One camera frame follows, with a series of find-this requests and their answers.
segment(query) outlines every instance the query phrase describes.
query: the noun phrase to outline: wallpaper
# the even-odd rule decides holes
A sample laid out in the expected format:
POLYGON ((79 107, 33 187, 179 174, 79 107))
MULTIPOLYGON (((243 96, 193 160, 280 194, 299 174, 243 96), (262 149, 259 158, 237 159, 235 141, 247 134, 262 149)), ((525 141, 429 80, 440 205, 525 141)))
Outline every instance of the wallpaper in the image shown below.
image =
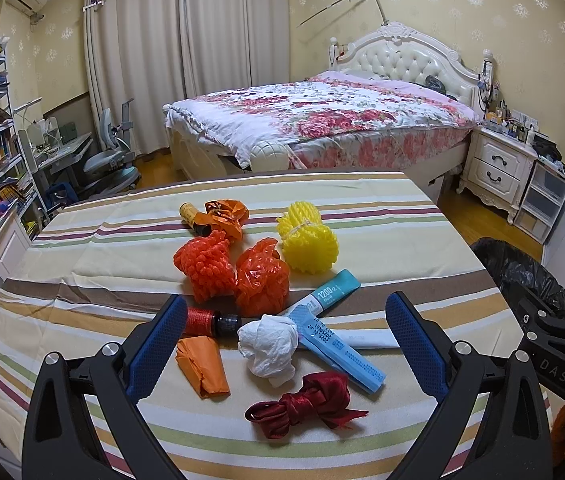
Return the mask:
MULTIPOLYGON (((381 25, 374 0, 347 0, 296 26, 335 0, 289 0, 291 76, 328 68, 329 38, 354 41, 381 25)), ((565 160, 565 0, 380 0, 396 20, 459 51, 477 71, 483 50, 496 59, 507 106, 539 120, 565 160)))
MULTIPOLYGON (((6 46, 6 69, 9 72, 9 99, 11 107, 16 108, 40 96, 36 82, 34 33, 29 17, 11 5, 0 0, 0 35, 9 36, 6 46)), ((22 113, 14 118, 16 129, 25 129, 22 113)), ((40 103, 31 106, 26 113, 28 121, 42 118, 40 103)))
POLYGON ((84 0, 49 0, 37 25, 35 59, 42 111, 47 112, 89 91, 83 43, 84 0))

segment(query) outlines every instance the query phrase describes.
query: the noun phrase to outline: white headboard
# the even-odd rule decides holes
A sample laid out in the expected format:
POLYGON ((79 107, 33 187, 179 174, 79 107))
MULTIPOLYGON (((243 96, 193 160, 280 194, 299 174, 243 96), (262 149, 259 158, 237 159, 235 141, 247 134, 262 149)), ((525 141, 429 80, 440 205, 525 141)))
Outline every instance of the white headboard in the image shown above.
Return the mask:
MULTIPOLYGON (((389 22, 348 45, 338 56, 337 38, 331 38, 329 66, 343 73, 371 72, 393 80, 424 84, 428 75, 440 79, 447 93, 482 115, 477 88, 478 74, 462 65, 460 54, 440 41, 407 27, 389 22)), ((492 61, 490 50, 485 59, 492 61)))

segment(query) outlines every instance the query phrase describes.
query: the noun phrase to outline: wooden floor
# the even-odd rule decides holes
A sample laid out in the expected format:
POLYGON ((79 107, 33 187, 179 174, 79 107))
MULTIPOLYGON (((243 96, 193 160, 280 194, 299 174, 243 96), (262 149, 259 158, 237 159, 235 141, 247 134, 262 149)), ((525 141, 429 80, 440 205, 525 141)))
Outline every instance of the wooden floor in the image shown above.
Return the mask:
POLYGON ((542 245, 509 225, 504 211, 484 205, 468 189, 456 194, 453 188, 440 197, 438 207, 469 245, 482 237, 496 238, 541 260, 542 245))
MULTIPOLYGON (((168 150, 145 155, 136 160, 141 174, 138 189, 167 186, 186 180, 182 171, 174 171, 174 162, 168 150)), ((507 224, 507 215, 480 202, 469 190, 458 195, 455 188, 440 197, 438 206, 467 244, 482 237, 505 240, 540 261, 542 246, 517 227, 507 224)))
POLYGON ((159 150, 138 157, 134 163, 140 172, 136 189, 160 187, 187 180, 182 171, 174 171, 174 160, 169 150, 159 150))

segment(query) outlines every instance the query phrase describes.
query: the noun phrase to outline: dark red ribbon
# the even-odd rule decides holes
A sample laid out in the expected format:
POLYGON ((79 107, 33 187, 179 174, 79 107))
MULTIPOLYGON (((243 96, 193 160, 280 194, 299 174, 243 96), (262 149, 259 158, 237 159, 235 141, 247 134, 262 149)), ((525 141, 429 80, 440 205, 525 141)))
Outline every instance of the dark red ribbon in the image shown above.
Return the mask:
POLYGON ((340 372, 318 372, 302 378, 296 394, 284 394, 279 401, 257 402, 246 410, 246 420, 260 424, 267 438, 281 438, 289 428, 312 416, 329 428, 342 428, 347 422, 369 412, 348 410, 347 376, 340 372))

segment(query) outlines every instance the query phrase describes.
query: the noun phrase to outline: metal screw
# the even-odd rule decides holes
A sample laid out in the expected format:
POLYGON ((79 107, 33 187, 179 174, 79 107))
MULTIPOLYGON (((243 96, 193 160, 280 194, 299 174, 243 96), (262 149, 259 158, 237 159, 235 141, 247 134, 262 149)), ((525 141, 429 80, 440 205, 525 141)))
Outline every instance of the metal screw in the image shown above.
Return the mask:
POLYGON ((469 355, 471 353, 471 345, 464 341, 458 341, 456 343, 456 352, 462 355, 469 355))
POLYGON ((102 353, 106 356, 112 356, 118 353, 120 345, 118 343, 107 343, 102 347, 102 353))
POLYGON ((529 354, 527 354, 524 350, 516 350, 516 359, 526 363, 529 360, 529 354))
POLYGON ((47 354, 47 357, 45 357, 44 361, 48 365, 54 365, 58 362, 58 359, 60 359, 60 356, 56 352, 52 352, 50 354, 47 354))

